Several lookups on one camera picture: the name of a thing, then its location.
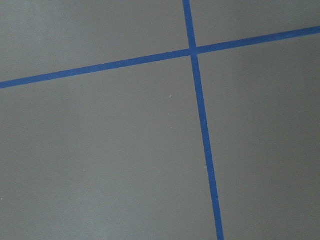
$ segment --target blue line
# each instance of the blue line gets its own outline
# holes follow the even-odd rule
[[[100,72],[105,70],[124,68],[124,67],[152,63],[157,61],[181,58],[189,55],[190,55],[190,50],[184,49],[184,50],[171,51],[171,52],[155,54],[150,56],[142,56],[142,57],[127,59],[122,61],[114,61],[114,62],[99,64],[99,65],[85,66],[85,67],[71,69],[71,70],[58,71],[58,72],[53,72],[48,74],[3,81],[3,82],[0,82],[0,89],[20,86],[25,84],[44,82],[44,81],[49,81],[54,79],[72,77],[72,76],[77,76],[82,74],[95,73],[95,72]]]
[[[194,24],[192,20],[190,0],[183,0],[183,9],[184,9],[185,24],[186,24],[186,30],[188,35],[189,47],[190,47],[194,86],[195,86],[196,100],[198,104],[206,168],[208,171],[211,201],[212,201],[213,214],[215,219],[216,236],[218,240],[224,240],[224,231],[223,231],[221,212],[220,212],[220,206],[219,206],[217,182],[216,182],[214,161],[213,161],[213,156],[211,151],[205,99],[204,99],[204,93],[203,93],[203,88],[201,83],[201,75],[200,75],[198,53],[197,53],[197,46],[196,46],[196,36],[195,36]]]
[[[310,28],[304,28],[294,31],[286,31],[286,32],[280,32],[270,35],[264,35],[264,36],[257,36],[257,37],[251,37],[241,40],[235,40],[235,41],[228,41],[223,43],[217,43],[207,46],[200,46],[197,47],[197,53],[198,54],[205,54],[210,52],[216,52],[226,49],[234,49],[249,45],[255,45],[255,44],[263,44],[268,42],[274,42],[284,39],[291,39],[291,38],[297,38],[297,37],[303,37],[313,34],[319,34],[320,33],[320,26],[316,27],[310,27]]]

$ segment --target gray panel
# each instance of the gray panel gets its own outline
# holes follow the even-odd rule
[[[319,0],[192,0],[197,45],[320,25]]]
[[[180,0],[0,1],[0,81],[188,48]]]
[[[225,239],[320,236],[320,36],[201,55]]]
[[[189,57],[0,91],[0,239],[215,239]]]

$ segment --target floor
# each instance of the floor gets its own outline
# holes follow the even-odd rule
[[[320,236],[317,0],[0,2],[0,238]]]

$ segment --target blue tape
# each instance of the blue tape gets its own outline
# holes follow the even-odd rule
[[[206,168],[207,168],[208,178],[209,178],[211,201],[212,201],[213,214],[215,219],[216,235],[218,240],[224,240],[224,231],[223,231],[221,212],[220,212],[220,206],[219,206],[217,182],[216,182],[214,161],[213,161],[213,156],[211,151],[205,99],[204,99],[204,93],[203,93],[203,88],[201,83],[198,52],[197,52],[197,46],[196,46],[196,36],[195,36],[194,24],[192,20],[190,0],[183,0],[183,9],[184,9],[186,31],[187,31],[189,47],[190,47],[193,79],[194,79],[196,100],[198,104]]]
[[[190,50],[184,49],[184,50],[171,51],[171,52],[155,54],[150,56],[142,56],[142,57],[127,59],[122,61],[114,61],[114,62],[99,64],[99,65],[85,66],[85,67],[71,69],[71,70],[24,77],[24,78],[19,78],[19,79],[10,80],[10,81],[3,81],[3,82],[0,82],[0,89],[20,86],[25,84],[44,82],[44,81],[49,81],[54,79],[72,77],[72,76],[77,76],[82,74],[95,73],[95,72],[106,71],[111,69],[124,68],[129,66],[140,65],[140,64],[153,63],[157,61],[181,58],[189,55],[190,55]]]
[[[320,26],[316,26],[316,27],[304,28],[304,29],[299,29],[294,31],[286,31],[286,32],[280,32],[276,34],[217,43],[217,44],[212,44],[207,46],[200,46],[200,47],[197,47],[197,53],[205,54],[205,53],[216,52],[216,51],[221,51],[226,49],[234,49],[234,48],[239,48],[239,47],[244,47],[249,45],[263,44],[268,42],[303,37],[303,36],[319,34],[319,33],[320,33]]]

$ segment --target vertical blue line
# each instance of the vertical blue line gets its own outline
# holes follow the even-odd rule
[[[191,63],[192,63],[195,94],[196,94],[196,100],[198,104],[206,168],[208,171],[213,214],[215,219],[216,236],[218,240],[224,240],[224,231],[223,231],[221,212],[220,212],[220,206],[219,206],[217,182],[216,182],[215,168],[214,168],[214,162],[213,162],[212,151],[211,151],[205,99],[204,99],[204,92],[203,92],[202,83],[201,83],[201,75],[200,75],[199,60],[198,60],[197,45],[196,45],[196,35],[195,35],[194,24],[192,20],[190,0],[183,0],[183,9],[184,9],[185,24],[186,24],[186,30],[188,35],[189,47],[190,47],[190,57],[191,57]]]

